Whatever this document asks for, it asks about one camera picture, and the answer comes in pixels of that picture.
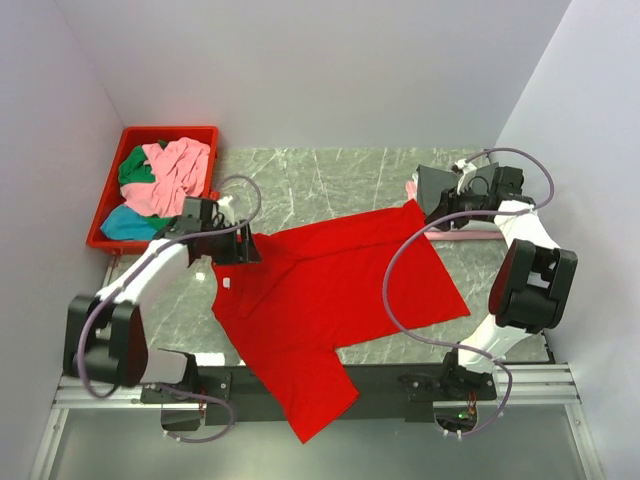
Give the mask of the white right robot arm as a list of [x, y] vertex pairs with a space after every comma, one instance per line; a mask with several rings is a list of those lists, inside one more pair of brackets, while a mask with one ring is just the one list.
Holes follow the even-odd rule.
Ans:
[[564, 313], [578, 265], [575, 252], [561, 248], [543, 227], [523, 193], [522, 170], [459, 162], [444, 171], [416, 170], [416, 200], [427, 220], [454, 214], [440, 226], [449, 232], [464, 228], [466, 213], [499, 230], [507, 252], [488, 298], [488, 314], [461, 348], [446, 354], [439, 374], [444, 395], [493, 397], [494, 358], [503, 359], [520, 341], [555, 328]]

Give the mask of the red t-shirt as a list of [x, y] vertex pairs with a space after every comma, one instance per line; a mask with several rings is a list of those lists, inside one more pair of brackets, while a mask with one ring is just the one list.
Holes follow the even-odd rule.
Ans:
[[469, 314], [415, 201], [256, 234], [255, 264], [216, 266], [215, 318], [256, 374]]

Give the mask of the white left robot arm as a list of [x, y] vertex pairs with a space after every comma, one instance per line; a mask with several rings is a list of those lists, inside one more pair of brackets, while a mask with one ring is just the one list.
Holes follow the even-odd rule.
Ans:
[[67, 311], [62, 369], [83, 382], [113, 389], [164, 384], [176, 401], [193, 399], [200, 388], [197, 363], [187, 352], [148, 345], [144, 316], [180, 274], [206, 256], [222, 266], [257, 263], [250, 221], [234, 200], [190, 197], [181, 215], [156, 233], [145, 252], [120, 277], [93, 295], [77, 295]]

